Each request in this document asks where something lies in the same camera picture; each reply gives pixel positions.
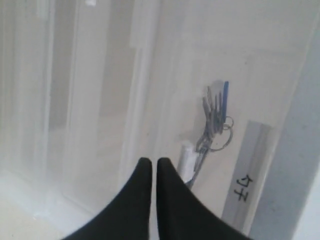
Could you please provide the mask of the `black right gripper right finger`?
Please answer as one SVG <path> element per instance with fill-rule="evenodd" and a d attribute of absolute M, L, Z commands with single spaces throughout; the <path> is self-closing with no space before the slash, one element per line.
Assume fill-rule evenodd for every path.
<path fill-rule="evenodd" d="M 167 157 L 157 161 L 156 213 L 161 240 L 249 239 L 208 210 Z"/>

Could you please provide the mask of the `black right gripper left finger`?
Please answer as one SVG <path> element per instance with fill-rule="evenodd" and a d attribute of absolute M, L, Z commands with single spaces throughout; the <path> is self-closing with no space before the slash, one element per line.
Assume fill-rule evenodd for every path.
<path fill-rule="evenodd" d="M 153 169 L 145 157 L 114 199 L 66 240 L 148 240 Z"/>

